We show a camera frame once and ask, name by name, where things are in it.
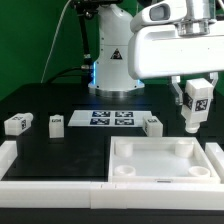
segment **black tabletop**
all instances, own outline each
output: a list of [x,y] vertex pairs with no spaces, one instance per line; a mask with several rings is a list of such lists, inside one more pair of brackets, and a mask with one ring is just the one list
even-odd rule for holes
[[[0,144],[16,140],[18,157],[2,181],[107,181],[111,136],[145,136],[140,127],[68,127],[74,110],[151,111],[163,123],[164,137],[196,137],[204,148],[206,142],[217,142],[224,148],[224,97],[214,93],[207,122],[197,134],[185,132],[181,107],[166,85],[147,85],[144,95],[110,99],[90,95],[79,84],[29,84],[22,86],[0,102]],[[18,137],[4,135],[4,121],[16,113],[34,115],[32,127]],[[65,119],[65,137],[49,138],[49,116]],[[28,223],[42,217],[52,223],[181,222],[216,223],[224,212],[171,210],[90,210],[90,209],[0,209],[0,220]]]

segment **white platform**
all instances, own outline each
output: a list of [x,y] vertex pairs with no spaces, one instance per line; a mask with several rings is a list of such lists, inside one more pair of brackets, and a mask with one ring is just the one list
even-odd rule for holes
[[0,180],[17,157],[16,141],[5,141],[0,146]]
[[142,127],[143,117],[150,111],[75,110],[68,126]]
[[[165,146],[166,140],[172,142],[164,138],[161,144]],[[209,148],[215,150],[216,145],[210,144]],[[224,211],[224,184],[1,181],[0,207]]]
[[224,184],[224,152],[217,143],[207,143],[205,153]]
[[[191,155],[176,152],[179,140],[191,144]],[[210,175],[191,176],[192,167],[205,168]],[[195,138],[112,137],[109,181],[219,184],[220,178]]]

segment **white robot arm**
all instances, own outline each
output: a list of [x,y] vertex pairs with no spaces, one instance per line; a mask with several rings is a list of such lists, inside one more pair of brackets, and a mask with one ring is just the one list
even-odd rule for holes
[[130,76],[223,71],[224,21],[214,23],[210,18],[208,0],[166,0],[143,9],[131,22],[135,35],[129,42]]
[[132,79],[128,74],[128,42],[133,36],[130,30],[133,17],[116,5],[122,1],[72,1],[72,8],[76,9],[79,18],[84,16],[86,19],[92,19],[98,14],[100,54],[93,63],[92,81],[88,87],[90,93],[103,97],[123,98],[142,94],[144,90],[144,84]]

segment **white container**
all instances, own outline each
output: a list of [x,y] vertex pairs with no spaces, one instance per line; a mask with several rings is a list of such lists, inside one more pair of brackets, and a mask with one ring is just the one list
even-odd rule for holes
[[[204,167],[210,174],[201,178],[202,170],[192,167]],[[196,138],[178,137],[112,137],[108,180],[144,184],[221,181]]]

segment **black cable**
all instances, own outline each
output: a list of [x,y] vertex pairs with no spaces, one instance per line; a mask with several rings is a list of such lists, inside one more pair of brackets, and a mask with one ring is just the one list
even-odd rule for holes
[[68,68],[65,69],[59,73],[57,73],[56,75],[54,75],[53,77],[51,77],[50,79],[48,79],[46,81],[47,84],[52,83],[55,79],[60,78],[60,77],[66,77],[66,76],[82,76],[82,75],[64,75],[65,73],[71,72],[71,71],[81,71],[81,67],[73,67],[73,68]]
[[83,15],[78,16],[78,17],[79,17],[79,23],[80,23],[80,28],[81,28],[82,40],[83,40],[84,54],[90,54],[85,18]]

